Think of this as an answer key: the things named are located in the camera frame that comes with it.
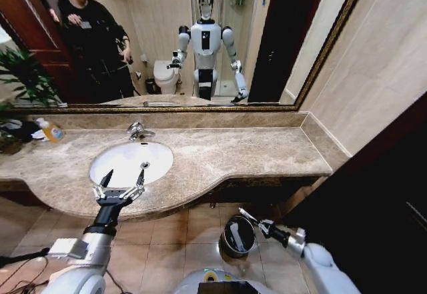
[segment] white robot body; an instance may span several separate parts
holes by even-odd
[[[215,94],[218,72],[215,70],[216,55],[221,48],[221,40],[230,56],[231,67],[235,72],[238,95],[232,103],[237,103],[248,97],[246,81],[242,74],[242,64],[236,61],[236,48],[234,46],[233,31],[230,27],[221,27],[211,19],[214,0],[198,0],[201,19],[191,29],[186,26],[179,28],[179,48],[173,52],[172,64],[167,68],[179,67],[187,57],[187,46],[191,42],[195,55],[196,70],[194,82],[199,97],[211,99]]]
[[[221,47],[221,27],[218,24],[199,24],[191,27],[191,46],[198,69],[214,69],[216,54]]]

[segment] dark door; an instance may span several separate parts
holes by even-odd
[[[0,24],[20,48],[35,54],[63,101],[89,102],[68,48],[42,0],[0,0]]]
[[[426,111],[427,93],[284,217],[362,293],[425,292]]]
[[[248,102],[278,102],[320,0],[270,0]]]

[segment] yellow sticker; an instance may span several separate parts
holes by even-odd
[[[207,272],[203,276],[203,282],[217,282],[217,281],[218,281],[218,276],[212,271]]]

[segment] black bin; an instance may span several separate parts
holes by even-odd
[[[147,88],[147,93],[149,94],[160,94],[160,87],[157,86],[154,79],[146,79],[145,87]]]
[[[235,215],[224,228],[220,245],[224,253],[233,258],[247,255],[255,243],[255,231],[245,217]]]

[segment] marble backsplash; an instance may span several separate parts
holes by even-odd
[[[149,129],[197,129],[234,127],[301,127],[306,112],[289,113],[128,113],[30,115],[44,117],[67,129],[127,129],[140,122]]]
[[[304,119],[301,129],[334,171],[351,157],[351,154],[328,134],[328,130],[311,113]]]

